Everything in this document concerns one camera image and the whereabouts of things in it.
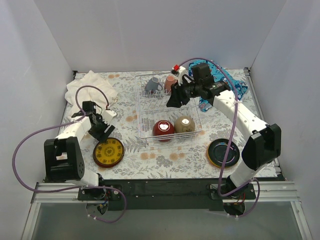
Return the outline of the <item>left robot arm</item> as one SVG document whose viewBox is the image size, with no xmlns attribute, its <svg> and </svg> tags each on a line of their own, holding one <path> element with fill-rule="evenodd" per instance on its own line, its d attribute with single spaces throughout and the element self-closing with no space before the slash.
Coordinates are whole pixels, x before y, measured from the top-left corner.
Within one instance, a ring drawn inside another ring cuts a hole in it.
<svg viewBox="0 0 320 240">
<path fill-rule="evenodd" d="M 77 186 L 88 186 L 95 200 L 106 196 L 106 187 L 99 183 L 99 175 L 86 170 L 80 148 L 81 140 L 90 134 L 103 143 L 115 129 L 110 124 L 117 113 L 110 109 L 97 112 L 97 104 L 84 101 L 82 110 L 71 116 L 70 125 L 56 138 L 44 142 L 46 178 L 49 182 L 66 182 Z"/>
</svg>

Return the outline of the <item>dark red bowl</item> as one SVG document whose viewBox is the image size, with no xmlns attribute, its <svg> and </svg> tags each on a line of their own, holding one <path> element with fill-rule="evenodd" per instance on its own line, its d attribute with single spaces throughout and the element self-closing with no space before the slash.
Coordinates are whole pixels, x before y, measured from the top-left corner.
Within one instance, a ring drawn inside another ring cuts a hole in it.
<svg viewBox="0 0 320 240">
<path fill-rule="evenodd" d="M 175 128 L 173 124 L 168 120 L 159 120 L 156 122 L 152 129 L 152 135 L 155 137 L 160 136 L 161 138 L 158 138 L 160 142 L 168 142 L 172 139 L 172 135 L 175 133 Z"/>
</svg>

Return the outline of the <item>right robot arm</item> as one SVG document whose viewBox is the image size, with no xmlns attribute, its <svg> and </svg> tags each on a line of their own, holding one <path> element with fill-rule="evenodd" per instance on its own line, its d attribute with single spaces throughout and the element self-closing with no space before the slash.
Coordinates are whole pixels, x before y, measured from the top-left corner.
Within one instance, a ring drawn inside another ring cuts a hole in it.
<svg viewBox="0 0 320 240">
<path fill-rule="evenodd" d="M 171 86 L 168 108 L 180 108 L 191 98 L 201 97 L 220 110 L 232 121 L 232 128 L 240 130 L 246 140 L 241 153 L 242 162 L 227 177 L 225 184 L 218 183 L 221 197 L 237 199 L 256 174 L 281 154 L 281 128 L 268 124 L 253 114 L 239 99 L 232 81 L 215 81 L 207 63 L 192 67 L 192 76 L 181 65 L 175 65 L 171 73 L 178 79 Z"/>
</svg>

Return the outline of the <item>grey ceramic mug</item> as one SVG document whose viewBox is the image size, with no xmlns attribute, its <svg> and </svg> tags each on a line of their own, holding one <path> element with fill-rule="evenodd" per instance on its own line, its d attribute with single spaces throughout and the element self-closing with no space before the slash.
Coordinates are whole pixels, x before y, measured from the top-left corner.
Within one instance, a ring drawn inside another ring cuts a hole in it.
<svg viewBox="0 0 320 240">
<path fill-rule="evenodd" d="M 152 77 L 145 86 L 145 92 L 148 93 L 155 93 L 157 91 L 162 91 L 163 86 L 161 85 L 160 80 L 157 77 Z"/>
</svg>

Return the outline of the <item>salmon pink ceramic mug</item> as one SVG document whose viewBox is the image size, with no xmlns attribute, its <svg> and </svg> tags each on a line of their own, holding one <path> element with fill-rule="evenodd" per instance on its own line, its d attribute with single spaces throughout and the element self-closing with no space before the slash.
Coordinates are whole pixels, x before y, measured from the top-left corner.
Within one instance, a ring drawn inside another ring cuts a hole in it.
<svg viewBox="0 0 320 240">
<path fill-rule="evenodd" d="M 171 91 L 171 86 L 174 85 L 177 82 L 177 79 L 173 75 L 168 75 L 166 77 L 165 83 L 164 83 L 164 89 L 167 93 Z"/>
</svg>

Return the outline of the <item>beige ceramic bowl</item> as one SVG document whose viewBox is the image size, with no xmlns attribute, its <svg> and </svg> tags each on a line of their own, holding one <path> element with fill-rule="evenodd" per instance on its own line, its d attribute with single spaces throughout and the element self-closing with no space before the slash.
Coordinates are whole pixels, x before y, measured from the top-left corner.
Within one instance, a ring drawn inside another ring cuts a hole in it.
<svg viewBox="0 0 320 240">
<path fill-rule="evenodd" d="M 195 129 L 195 122 L 190 116 L 182 115 L 174 122 L 174 130 L 176 133 L 194 132 Z"/>
</svg>

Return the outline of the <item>white wire dish rack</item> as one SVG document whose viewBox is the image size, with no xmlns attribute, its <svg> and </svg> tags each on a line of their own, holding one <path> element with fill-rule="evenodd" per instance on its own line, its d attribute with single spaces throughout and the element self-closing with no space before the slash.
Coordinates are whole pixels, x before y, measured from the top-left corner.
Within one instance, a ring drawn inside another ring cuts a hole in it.
<svg viewBox="0 0 320 240">
<path fill-rule="evenodd" d="M 170 72 L 156 72 L 140 74 L 134 77 L 138 136 L 142 142 L 148 146 L 160 145 L 164 140 L 167 140 L 168 143 L 172 144 L 179 142 L 186 143 L 187 140 L 193 139 L 202 130 L 196 99 L 190 99 L 187 105 L 183 105 L 180 108 L 167 107 L 166 104 L 171 96 L 169 92 L 161 88 L 154 93 L 145 90 L 147 83 L 153 77 L 159 80 L 161 87 L 164 87 L 166 78 L 170 75 Z M 194 131 L 166 134 L 164 136 L 153 135 L 153 127 L 156 122 L 166 120 L 174 124 L 181 116 L 188 116 L 192 118 L 195 123 Z"/>
</svg>

